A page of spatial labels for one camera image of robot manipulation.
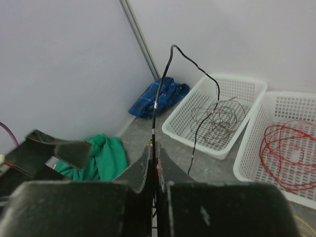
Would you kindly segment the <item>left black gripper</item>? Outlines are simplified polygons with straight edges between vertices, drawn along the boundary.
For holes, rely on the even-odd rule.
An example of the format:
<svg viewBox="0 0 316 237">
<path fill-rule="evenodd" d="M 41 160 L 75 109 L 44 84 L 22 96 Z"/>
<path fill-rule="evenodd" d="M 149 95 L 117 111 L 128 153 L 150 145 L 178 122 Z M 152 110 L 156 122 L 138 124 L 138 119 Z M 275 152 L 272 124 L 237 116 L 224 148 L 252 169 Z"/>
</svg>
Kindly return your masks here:
<svg viewBox="0 0 316 237">
<path fill-rule="evenodd" d="M 29 181 L 68 180 L 46 165 L 51 157 L 82 170 L 87 163 L 92 144 L 84 140 L 62 140 L 34 130 L 25 141 L 4 160 L 8 171 L 0 176 L 0 196 L 9 196 L 20 184 Z"/>
</svg>

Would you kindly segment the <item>left white plastic basket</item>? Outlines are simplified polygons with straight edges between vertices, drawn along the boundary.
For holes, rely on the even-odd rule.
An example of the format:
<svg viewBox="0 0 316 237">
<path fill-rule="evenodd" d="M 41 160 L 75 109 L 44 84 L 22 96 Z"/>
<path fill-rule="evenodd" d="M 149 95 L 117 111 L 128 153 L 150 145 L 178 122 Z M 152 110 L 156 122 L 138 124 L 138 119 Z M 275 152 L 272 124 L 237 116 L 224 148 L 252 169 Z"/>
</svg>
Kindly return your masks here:
<svg viewBox="0 0 316 237">
<path fill-rule="evenodd" d="M 268 85 L 259 79 L 203 77 L 177 105 L 162 131 L 196 150 L 224 159 L 259 106 Z"/>
</svg>

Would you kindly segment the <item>white plastic basket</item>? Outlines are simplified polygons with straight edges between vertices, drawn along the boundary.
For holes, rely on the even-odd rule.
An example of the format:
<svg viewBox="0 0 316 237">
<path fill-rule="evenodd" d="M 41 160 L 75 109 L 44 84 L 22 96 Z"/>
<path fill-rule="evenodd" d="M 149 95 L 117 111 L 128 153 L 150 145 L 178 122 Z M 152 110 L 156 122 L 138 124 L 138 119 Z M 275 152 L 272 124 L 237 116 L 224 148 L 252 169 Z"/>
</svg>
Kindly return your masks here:
<svg viewBox="0 0 316 237">
<path fill-rule="evenodd" d="M 196 150 L 224 159 L 259 106 L 268 85 L 259 79 L 203 77 L 177 105 L 162 131 Z"/>
<path fill-rule="evenodd" d="M 240 181 L 276 185 L 316 207 L 316 95 L 270 91 L 250 118 L 233 167 Z"/>
</svg>

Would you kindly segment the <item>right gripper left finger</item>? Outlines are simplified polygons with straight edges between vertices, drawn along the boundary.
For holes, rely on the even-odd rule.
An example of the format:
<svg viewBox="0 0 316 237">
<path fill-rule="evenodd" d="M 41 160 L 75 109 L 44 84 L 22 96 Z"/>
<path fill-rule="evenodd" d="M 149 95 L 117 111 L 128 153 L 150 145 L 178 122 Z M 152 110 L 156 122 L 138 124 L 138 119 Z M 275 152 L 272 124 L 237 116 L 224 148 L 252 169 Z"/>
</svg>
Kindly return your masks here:
<svg viewBox="0 0 316 237">
<path fill-rule="evenodd" d="M 152 146 L 111 182 L 34 180 L 8 197 L 3 237 L 150 237 Z"/>
</svg>

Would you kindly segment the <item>green cloth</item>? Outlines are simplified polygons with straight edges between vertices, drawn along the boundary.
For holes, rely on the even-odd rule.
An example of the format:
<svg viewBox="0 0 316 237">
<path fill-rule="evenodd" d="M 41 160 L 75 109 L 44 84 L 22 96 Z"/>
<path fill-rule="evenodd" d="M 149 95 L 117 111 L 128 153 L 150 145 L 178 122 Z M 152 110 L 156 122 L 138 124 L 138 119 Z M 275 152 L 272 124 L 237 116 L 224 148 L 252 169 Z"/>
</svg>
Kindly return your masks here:
<svg viewBox="0 0 316 237">
<path fill-rule="evenodd" d="M 118 137 L 98 134 L 86 138 L 91 144 L 89 159 L 81 171 L 59 161 L 54 170 L 73 181 L 111 181 L 128 167 L 125 150 Z"/>
</svg>

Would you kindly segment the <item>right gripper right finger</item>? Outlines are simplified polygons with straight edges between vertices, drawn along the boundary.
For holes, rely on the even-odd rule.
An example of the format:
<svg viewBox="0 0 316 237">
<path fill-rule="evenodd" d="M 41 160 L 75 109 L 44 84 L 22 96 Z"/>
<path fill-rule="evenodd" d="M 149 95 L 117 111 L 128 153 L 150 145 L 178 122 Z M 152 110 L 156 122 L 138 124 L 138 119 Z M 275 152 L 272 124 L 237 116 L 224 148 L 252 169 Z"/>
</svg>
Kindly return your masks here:
<svg viewBox="0 0 316 237">
<path fill-rule="evenodd" d="M 290 206 L 274 185 L 198 182 L 157 144 L 158 236 L 297 237 Z"/>
</svg>

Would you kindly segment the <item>middle white plastic basket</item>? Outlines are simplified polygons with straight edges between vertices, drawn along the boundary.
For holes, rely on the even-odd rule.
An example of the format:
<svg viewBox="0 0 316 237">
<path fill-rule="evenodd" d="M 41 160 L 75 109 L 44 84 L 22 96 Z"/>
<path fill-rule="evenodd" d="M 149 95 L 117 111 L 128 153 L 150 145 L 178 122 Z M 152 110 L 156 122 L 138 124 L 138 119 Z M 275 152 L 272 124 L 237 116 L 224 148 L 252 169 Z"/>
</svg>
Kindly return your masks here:
<svg viewBox="0 0 316 237">
<path fill-rule="evenodd" d="M 316 207 L 316 95 L 270 91 L 250 118 L 233 167 L 240 181 L 276 185 Z"/>
</svg>

